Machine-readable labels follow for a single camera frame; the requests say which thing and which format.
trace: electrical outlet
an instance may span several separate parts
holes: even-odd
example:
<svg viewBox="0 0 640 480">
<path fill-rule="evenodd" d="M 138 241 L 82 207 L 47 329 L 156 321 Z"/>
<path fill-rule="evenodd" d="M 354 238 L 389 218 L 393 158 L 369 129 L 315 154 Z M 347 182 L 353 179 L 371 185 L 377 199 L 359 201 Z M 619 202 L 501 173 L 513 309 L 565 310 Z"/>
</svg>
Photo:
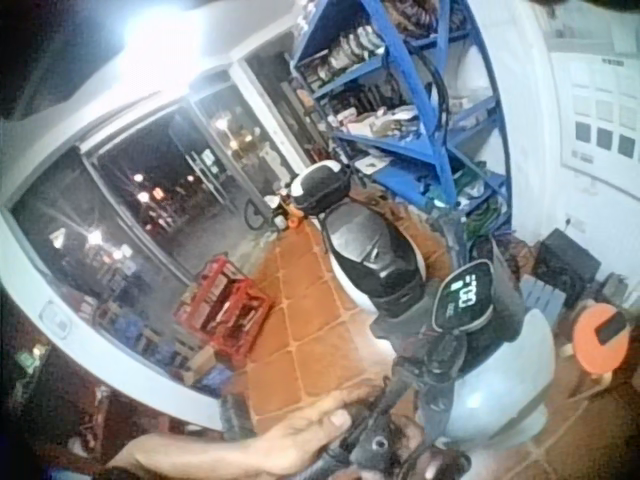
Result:
<svg viewBox="0 0 640 480">
<path fill-rule="evenodd" d="M 584 220 L 580 220 L 574 215 L 567 215 L 567 221 L 569 222 L 569 226 L 571 228 L 575 228 L 580 233 L 587 233 L 587 224 L 584 222 Z"/>
</svg>

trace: black box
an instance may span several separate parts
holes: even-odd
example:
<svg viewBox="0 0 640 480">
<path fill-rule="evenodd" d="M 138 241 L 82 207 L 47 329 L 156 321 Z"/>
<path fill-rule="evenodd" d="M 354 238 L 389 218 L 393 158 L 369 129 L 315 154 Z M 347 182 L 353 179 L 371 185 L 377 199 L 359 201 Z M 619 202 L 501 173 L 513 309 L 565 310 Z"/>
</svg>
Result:
<svg viewBox="0 0 640 480">
<path fill-rule="evenodd" d="M 557 228 L 540 245 L 533 275 L 567 294 L 565 307 L 573 307 L 593 282 L 601 262 Z"/>
</svg>

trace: handlebar grip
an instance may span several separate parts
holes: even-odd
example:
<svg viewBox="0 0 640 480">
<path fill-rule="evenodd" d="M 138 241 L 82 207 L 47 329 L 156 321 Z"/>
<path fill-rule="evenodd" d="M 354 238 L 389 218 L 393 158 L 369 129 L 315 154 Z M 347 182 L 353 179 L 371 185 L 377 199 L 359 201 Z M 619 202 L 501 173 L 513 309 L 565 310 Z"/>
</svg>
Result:
<svg viewBox="0 0 640 480">
<path fill-rule="evenodd" d="M 320 457 L 300 473 L 288 477 L 287 480 L 326 480 L 334 473 L 349 467 L 349 462 L 341 462 L 324 452 Z"/>
</svg>

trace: digital speedometer display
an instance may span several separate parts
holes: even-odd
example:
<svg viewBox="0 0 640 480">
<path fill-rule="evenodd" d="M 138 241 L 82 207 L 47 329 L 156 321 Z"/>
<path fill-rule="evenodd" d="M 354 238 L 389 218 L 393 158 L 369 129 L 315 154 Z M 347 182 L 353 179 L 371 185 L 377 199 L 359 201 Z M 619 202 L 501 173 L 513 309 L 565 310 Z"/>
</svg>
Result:
<svg viewBox="0 0 640 480">
<path fill-rule="evenodd" d="M 493 268 L 478 260 L 457 270 L 440 286 L 433 326 L 439 331 L 471 329 L 493 309 Z"/>
</svg>

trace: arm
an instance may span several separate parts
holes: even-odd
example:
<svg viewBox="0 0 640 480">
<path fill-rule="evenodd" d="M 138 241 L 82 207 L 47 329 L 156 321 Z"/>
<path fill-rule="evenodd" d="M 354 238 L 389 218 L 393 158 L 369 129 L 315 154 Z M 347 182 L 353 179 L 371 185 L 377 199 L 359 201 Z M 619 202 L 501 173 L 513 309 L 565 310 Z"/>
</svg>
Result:
<svg viewBox="0 0 640 480">
<path fill-rule="evenodd" d="M 289 475 L 309 465 L 320 448 L 349 428 L 351 418 L 342 407 L 372 392 L 370 385 L 333 392 L 266 434 L 242 442 L 145 435 L 129 443 L 109 467 L 122 467 L 141 478 L 159 474 L 173 479 L 228 480 L 263 473 Z"/>
</svg>

